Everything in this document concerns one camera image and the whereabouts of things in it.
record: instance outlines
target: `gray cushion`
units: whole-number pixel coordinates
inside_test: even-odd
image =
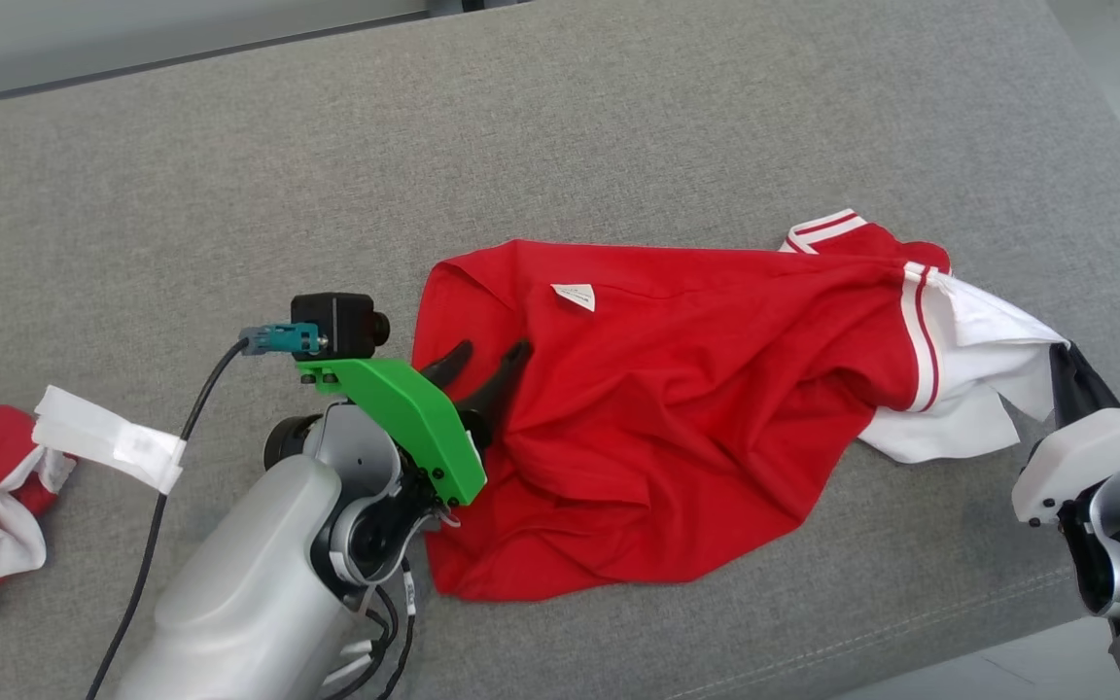
[[[404,356],[441,258],[775,248],[846,205],[945,245],[1120,391],[1120,128],[1043,3],[556,0],[0,102],[0,402],[53,382],[177,431],[293,293],[373,293]],[[317,407],[286,360],[232,364],[112,680],[270,427]],[[1072,619],[1061,538],[1014,522],[1024,455],[855,445],[799,532],[689,586],[486,606],[423,585],[400,697],[828,697]],[[0,588],[0,699],[84,694],[151,506],[72,476],[46,567]]]

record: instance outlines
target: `white sleeve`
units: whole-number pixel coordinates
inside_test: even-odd
[[[1001,395],[1044,420],[1053,409],[1049,346],[1065,343],[1019,307],[928,269],[922,293],[934,398],[921,411],[877,409],[859,436],[894,460],[974,457],[1018,442]],[[932,367],[920,367],[920,375]]]

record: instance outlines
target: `green mount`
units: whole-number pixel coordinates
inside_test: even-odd
[[[302,360],[319,394],[352,399],[430,475],[446,504],[469,505],[486,484],[452,400],[401,360]]]

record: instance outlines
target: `red shirt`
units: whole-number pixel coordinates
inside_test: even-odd
[[[534,354],[488,483],[461,528],[427,535],[439,591],[688,581],[799,526],[875,409],[921,409],[931,371],[907,316],[946,254],[858,223],[813,235],[823,255],[513,240],[440,262],[414,365],[470,338],[461,398],[521,337]]]

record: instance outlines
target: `cable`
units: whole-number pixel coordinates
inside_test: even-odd
[[[211,391],[214,390],[214,384],[218,381],[218,375],[222,375],[227,364],[232,362],[232,358],[240,354],[248,345],[249,338],[241,337],[235,345],[223,354],[218,363],[214,365],[214,371],[205,379],[202,391],[196,395],[196,402],[193,402],[188,420],[184,421],[184,429],[179,432],[181,442],[188,442],[188,438],[192,438],[193,427],[196,427],[196,419],[202,414],[206,399],[211,398]],[[111,661],[114,660],[114,653],[120,651],[120,643],[123,643],[123,635],[128,634],[129,625],[132,624],[132,616],[137,614],[137,604],[141,603],[141,594],[146,589],[146,579],[150,577],[150,562],[155,558],[155,545],[158,544],[158,531],[161,529],[161,524],[164,524],[164,510],[166,506],[167,495],[166,493],[159,493],[158,501],[155,504],[155,517],[150,521],[150,534],[146,536],[146,550],[141,554],[141,569],[138,569],[137,584],[132,586],[132,597],[129,597],[129,605],[123,610],[123,616],[120,619],[120,628],[114,631],[111,645],[106,647],[106,655],[102,656],[102,664],[97,668],[97,674],[93,676],[88,692],[85,692],[85,700],[93,700],[97,697],[97,691],[102,688],[102,682],[106,680],[106,672],[111,670]]]
[[[364,672],[355,679],[355,681],[348,683],[348,685],[340,688],[335,691],[334,694],[326,697],[326,700],[346,700],[347,697],[354,694],[354,692],[360,691],[370,679],[379,672],[379,668],[383,665],[383,657],[386,656],[386,648],[395,642],[395,633],[400,629],[400,613],[395,610],[395,603],[392,601],[391,595],[383,590],[383,586],[375,586],[374,594],[379,595],[379,601],[382,601],[383,608],[386,608],[386,617],[391,620],[391,633],[383,634],[383,637],[379,638],[380,645],[376,654],[373,654],[370,665],[365,666]],[[365,610],[368,616],[373,610]]]
[[[413,647],[413,622],[417,620],[417,605],[414,604],[413,572],[409,568],[409,558],[401,559],[401,578],[404,579],[404,608],[409,613],[409,626],[404,629],[404,647],[401,648],[401,657],[395,661],[395,670],[392,676],[386,679],[386,685],[379,694],[379,700],[386,700],[395,690],[395,683],[400,682],[401,674],[404,674],[404,664],[409,661],[409,648]]]
[[[370,620],[372,623],[377,624],[380,626],[380,629],[382,629],[382,633],[380,633],[380,637],[386,638],[386,620],[383,619],[383,616],[379,615],[379,613],[374,610],[365,610],[365,616],[370,617]]]

